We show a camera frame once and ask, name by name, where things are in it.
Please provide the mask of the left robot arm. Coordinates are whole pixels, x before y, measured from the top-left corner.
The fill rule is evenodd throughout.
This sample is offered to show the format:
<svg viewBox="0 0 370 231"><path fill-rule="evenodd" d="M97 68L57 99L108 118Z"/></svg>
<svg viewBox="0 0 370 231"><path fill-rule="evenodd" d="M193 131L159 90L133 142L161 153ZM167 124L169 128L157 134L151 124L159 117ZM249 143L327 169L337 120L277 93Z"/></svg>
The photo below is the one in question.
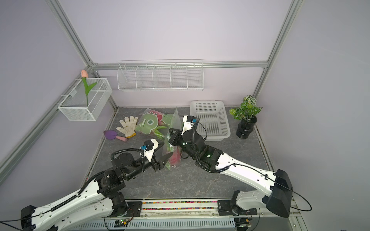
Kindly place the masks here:
<svg viewBox="0 0 370 231"><path fill-rule="evenodd" d="M172 153L156 158L163 146L163 142L152 139L140 148L113 152L112 167L91 176L79 190L42 207L23 208L20 230L63 231L95 218L134 217L121 190L149 167L155 171L165 167Z"/></svg>

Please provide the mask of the pink dragon fruit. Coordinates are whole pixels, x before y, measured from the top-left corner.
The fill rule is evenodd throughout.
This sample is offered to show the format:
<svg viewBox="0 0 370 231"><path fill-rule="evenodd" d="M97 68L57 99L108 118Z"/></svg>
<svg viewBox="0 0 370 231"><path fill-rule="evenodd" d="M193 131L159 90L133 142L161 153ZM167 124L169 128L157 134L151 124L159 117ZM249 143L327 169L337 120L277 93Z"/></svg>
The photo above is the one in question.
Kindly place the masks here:
<svg viewBox="0 0 370 231"><path fill-rule="evenodd" d="M181 151L177 149L173 152L171 158L169 159L169 164L171 167L177 166L181 162Z"/></svg>

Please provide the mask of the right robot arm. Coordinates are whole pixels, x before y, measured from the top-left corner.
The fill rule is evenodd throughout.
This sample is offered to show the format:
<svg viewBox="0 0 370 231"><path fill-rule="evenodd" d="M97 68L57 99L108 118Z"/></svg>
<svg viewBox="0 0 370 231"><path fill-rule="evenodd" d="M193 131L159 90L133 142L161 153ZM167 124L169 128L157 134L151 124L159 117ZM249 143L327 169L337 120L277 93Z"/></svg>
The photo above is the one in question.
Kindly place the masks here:
<svg viewBox="0 0 370 231"><path fill-rule="evenodd" d="M204 171L224 174L258 190L256 193L235 191L232 208L265 208L282 218L290 216L295 191L287 172L281 169L275 172L263 170L243 163L220 149L206 145L193 130L182 132L170 129L169 143L180 147Z"/></svg>

